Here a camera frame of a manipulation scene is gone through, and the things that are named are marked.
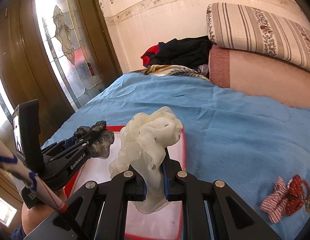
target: white wall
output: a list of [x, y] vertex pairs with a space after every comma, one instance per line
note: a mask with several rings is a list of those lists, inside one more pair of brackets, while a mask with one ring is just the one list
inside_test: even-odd
[[310, 28], [294, 0], [99, 0], [123, 72], [142, 69], [140, 56], [160, 41], [207, 35], [214, 2], [256, 7]]

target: blue sleeve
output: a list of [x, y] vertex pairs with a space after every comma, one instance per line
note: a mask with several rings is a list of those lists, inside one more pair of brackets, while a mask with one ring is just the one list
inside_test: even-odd
[[25, 237], [26, 234], [24, 233], [22, 225], [16, 228], [10, 235], [11, 240], [23, 240]]

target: phone screen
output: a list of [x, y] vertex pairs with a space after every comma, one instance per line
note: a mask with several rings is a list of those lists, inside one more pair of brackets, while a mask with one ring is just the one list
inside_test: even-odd
[[24, 152], [23, 152], [23, 146], [22, 146], [21, 138], [20, 138], [19, 117], [18, 117], [18, 115], [14, 116], [13, 125], [14, 125], [14, 138], [15, 138], [16, 150], [17, 150], [17, 152], [19, 154], [21, 154], [25, 158]]

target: metal screw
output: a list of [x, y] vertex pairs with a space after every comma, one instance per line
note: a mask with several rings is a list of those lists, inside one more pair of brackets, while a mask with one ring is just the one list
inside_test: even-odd
[[184, 177], [187, 176], [187, 172], [186, 172], [186, 171], [179, 171], [179, 172], [177, 173], [177, 176], [178, 176], [178, 177], [181, 177], [181, 178], [184, 178]]
[[217, 180], [217, 181], [215, 182], [215, 185], [216, 185], [217, 187], [224, 187], [224, 186], [225, 186], [225, 182], [222, 181], [222, 180]]
[[134, 175], [134, 173], [133, 173], [132, 171], [125, 171], [125, 172], [124, 172], [124, 176], [125, 176], [126, 178], [130, 178], [132, 175]]
[[93, 188], [96, 186], [96, 183], [94, 181], [89, 181], [86, 183], [86, 188]]

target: blue blanket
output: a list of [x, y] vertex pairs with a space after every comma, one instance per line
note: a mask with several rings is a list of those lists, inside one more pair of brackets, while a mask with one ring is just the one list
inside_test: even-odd
[[306, 223], [305, 207], [271, 224], [259, 210], [281, 176], [299, 174], [310, 183], [310, 108], [292, 108], [268, 97], [221, 89], [192, 77], [125, 74], [79, 109], [46, 142], [72, 136], [100, 120], [125, 125], [135, 114], [168, 106], [184, 125], [187, 171], [198, 179], [224, 180], [283, 240]]

